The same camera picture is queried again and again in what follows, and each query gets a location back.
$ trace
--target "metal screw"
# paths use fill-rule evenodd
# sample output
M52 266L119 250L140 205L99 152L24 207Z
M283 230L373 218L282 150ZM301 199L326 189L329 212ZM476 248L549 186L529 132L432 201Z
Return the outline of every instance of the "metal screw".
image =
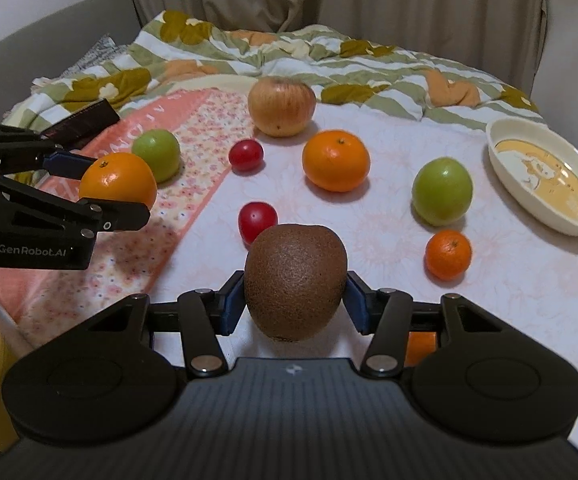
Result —
M390 372L398 367L398 360L390 355L372 355L366 361L367 366L376 372Z
M215 355L198 355L191 359L191 366L199 372L214 372L222 366L222 359Z

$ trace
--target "red cherry tomato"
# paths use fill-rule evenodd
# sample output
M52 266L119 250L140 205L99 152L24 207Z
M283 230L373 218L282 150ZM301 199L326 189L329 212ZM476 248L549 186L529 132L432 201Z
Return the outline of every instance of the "red cherry tomato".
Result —
M278 213L265 202L249 202L238 215L238 228L245 244L251 245L258 235L278 223Z
M264 158L262 145L253 139L239 140L229 151L229 163L236 171L252 171Z

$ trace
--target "small orange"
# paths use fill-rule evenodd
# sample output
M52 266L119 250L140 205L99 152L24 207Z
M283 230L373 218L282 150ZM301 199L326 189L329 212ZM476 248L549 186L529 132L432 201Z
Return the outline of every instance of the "small orange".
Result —
M98 158L80 180L80 198L156 203L158 184L151 168L133 153L110 153Z
M469 268L471 244L466 236L457 231L440 231L426 245L424 263L436 278L450 282Z
M363 183L371 157L362 141L344 130L325 130L311 137L302 150L307 178L327 191L347 192Z
M435 332L409 332L405 366L416 366L422 359L434 353L437 348Z

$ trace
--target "white bedsheet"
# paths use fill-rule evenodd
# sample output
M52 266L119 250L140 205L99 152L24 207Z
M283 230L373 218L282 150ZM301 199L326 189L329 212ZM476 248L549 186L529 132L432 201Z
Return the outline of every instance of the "white bedsheet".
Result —
M434 302L454 290L578 368L578 238L550 231L515 203L488 165L484 135L327 105L318 105L314 121L314 131L344 128L362 138L372 157L369 186L346 196L314 192L302 172L304 137L264 142L264 170L228 175L150 292L153 302L173 301L194 288L219 288L243 269L238 211L261 200L277 209L280 222L332 228L346 246L349 269L369 286L399 288L415 300ZM422 255L433 231L410 210L416 173L443 155L465 164L474 181L474 199L460 226L472 242L473 262L463 281L447 286L424 272ZM239 356L349 356L357 363L369 340L355 332L341 306L323 332L298 344L269 341L245 310L235 333L220 344L230 364ZM177 335L158 335L156 347L181 364ZM578 423L571 440L578 445Z

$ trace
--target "white bowl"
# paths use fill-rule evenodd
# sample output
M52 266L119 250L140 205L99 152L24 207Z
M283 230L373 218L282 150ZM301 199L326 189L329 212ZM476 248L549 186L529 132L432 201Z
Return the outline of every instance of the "white bowl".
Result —
M578 236L578 150L520 118L489 123L486 137L491 165L520 205L556 231Z

